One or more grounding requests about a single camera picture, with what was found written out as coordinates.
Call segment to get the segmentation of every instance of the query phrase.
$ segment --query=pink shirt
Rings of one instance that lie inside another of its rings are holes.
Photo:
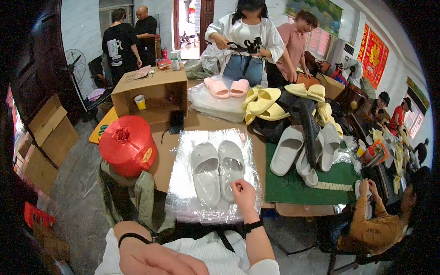
[[[298,67],[300,58],[304,57],[305,44],[307,42],[307,36],[304,33],[299,32],[294,24],[282,24],[278,28],[278,32],[281,35],[284,46],[290,56],[290,61],[294,68]],[[288,64],[283,63],[281,59],[276,63],[278,69],[287,80],[287,72],[289,70]]]

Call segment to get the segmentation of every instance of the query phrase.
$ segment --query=fire extinguisher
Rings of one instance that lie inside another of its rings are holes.
[[[162,58],[163,58],[163,59],[168,59],[168,53],[167,53],[167,51],[166,51],[166,48],[164,48],[164,49],[162,50]]]

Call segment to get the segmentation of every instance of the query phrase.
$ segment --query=orange sweatshirt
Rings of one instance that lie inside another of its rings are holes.
[[[338,249],[377,255],[400,242],[406,234],[407,223],[399,216],[389,215],[382,199],[376,203],[375,219],[365,219],[366,204],[367,197],[358,199],[350,225],[350,235],[339,236]]]

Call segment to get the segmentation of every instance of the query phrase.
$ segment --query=blue jeans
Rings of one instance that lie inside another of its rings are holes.
[[[246,79],[251,87],[260,85],[263,79],[263,60],[252,57],[246,73],[243,74],[247,59],[246,56],[231,55],[223,75],[233,81]]]

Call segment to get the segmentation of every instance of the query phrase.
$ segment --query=black t-shirt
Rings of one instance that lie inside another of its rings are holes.
[[[136,35],[149,33],[149,34],[156,34],[158,28],[158,22],[156,19],[154,19],[153,16],[148,16],[147,18],[143,20],[138,20],[136,22],[135,26],[135,33]],[[147,47],[148,51],[150,49],[154,49],[154,37],[146,38],[146,39],[140,39],[140,42],[143,47]]]
[[[103,52],[112,67],[136,65],[137,58],[131,48],[136,44],[133,27],[128,23],[106,29],[103,37]]]

